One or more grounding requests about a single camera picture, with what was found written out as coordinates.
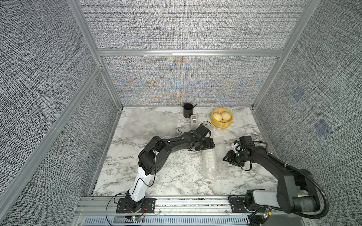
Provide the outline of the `tall white ribbed vase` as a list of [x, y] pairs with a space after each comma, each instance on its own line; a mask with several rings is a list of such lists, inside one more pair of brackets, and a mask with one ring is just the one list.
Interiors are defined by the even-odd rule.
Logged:
[[217, 179], [217, 160], [214, 149], [202, 151], [203, 175], [207, 179]]

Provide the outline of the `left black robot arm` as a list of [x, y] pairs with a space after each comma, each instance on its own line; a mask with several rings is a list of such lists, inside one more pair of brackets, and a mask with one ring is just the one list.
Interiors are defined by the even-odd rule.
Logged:
[[138, 155], [137, 176], [127, 196], [134, 203], [140, 202], [145, 197], [147, 188], [153, 186], [150, 181], [163, 168], [170, 154], [180, 150], [198, 152], [213, 148], [215, 144], [211, 131], [204, 125], [182, 132], [178, 137], [153, 137]]

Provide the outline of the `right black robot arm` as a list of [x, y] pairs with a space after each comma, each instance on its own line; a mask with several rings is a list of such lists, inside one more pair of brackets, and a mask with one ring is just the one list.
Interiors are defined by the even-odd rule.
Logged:
[[264, 141], [254, 141], [250, 136], [242, 136], [234, 141], [223, 161], [244, 169], [245, 163], [259, 164], [277, 179], [277, 189], [266, 191], [248, 190], [244, 203], [249, 211], [262, 206], [275, 207], [285, 213], [302, 214], [320, 210], [318, 195], [321, 188], [313, 180], [311, 173], [283, 162], [267, 150]]

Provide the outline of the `left bun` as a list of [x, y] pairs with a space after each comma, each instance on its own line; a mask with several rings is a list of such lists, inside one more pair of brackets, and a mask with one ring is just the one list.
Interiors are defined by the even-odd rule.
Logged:
[[222, 121], [222, 115], [220, 113], [214, 113], [213, 118], [215, 121]]

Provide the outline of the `bun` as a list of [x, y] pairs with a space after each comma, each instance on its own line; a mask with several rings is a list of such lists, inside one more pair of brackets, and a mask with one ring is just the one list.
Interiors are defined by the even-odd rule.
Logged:
[[229, 112], [223, 112], [222, 113], [222, 120], [223, 121], [230, 121], [232, 118], [232, 115]]
[[214, 113], [213, 118], [215, 121], [222, 121], [222, 115], [220, 113]]

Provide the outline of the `yellow steamer basket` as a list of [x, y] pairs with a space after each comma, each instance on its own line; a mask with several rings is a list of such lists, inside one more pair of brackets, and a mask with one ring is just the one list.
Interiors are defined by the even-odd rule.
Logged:
[[226, 108], [217, 108], [211, 113], [211, 123], [219, 129], [226, 129], [233, 122], [233, 114]]

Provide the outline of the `black cup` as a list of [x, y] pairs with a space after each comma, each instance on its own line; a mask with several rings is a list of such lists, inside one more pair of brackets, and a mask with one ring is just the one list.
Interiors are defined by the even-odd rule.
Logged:
[[191, 116], [193, 115], [193, 110], [194, 108], [197, 106], [198, 104], [191, 104], [191, 103], [184, 103], [183, 105], [183, 116], [185, 118], [191, 118]]

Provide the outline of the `right bun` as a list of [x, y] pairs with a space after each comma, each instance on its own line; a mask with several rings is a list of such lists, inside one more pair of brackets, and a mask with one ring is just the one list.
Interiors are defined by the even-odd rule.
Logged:
[[232, 115], [229, 112], [223, 112], [222, 113], [222, 120], [223, 121], [230, 121], [232, 118]]

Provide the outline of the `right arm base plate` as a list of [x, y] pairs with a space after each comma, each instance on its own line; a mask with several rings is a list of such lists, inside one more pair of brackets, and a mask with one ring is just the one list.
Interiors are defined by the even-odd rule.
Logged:
[[232, 213], [253, 213], [245, 207], [244, 203], [245, 197], [243, 196], [231, 196], [228, 198], [228, 201], [231, 206]]

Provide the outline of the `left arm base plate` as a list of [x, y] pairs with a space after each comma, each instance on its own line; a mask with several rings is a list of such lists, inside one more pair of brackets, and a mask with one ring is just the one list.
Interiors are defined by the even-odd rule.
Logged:
[[143, 198], [134, 202], [131, 198], [120, 198], [117, 203], [116, 213], [142, 214], [154, 213], [156, 206], [155, 198]]

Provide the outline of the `aluminium front rail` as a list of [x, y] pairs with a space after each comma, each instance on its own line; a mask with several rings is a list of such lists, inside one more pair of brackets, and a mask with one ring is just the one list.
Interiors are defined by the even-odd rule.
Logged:
[[315, 226], [311, 219], [271, 210], [232, 213], [227, 196], [154, 196], [154, 213], [116, 213], [119, 197], [82, 197], [73, 226], [249, 226], [261, 220], [267, 226]]

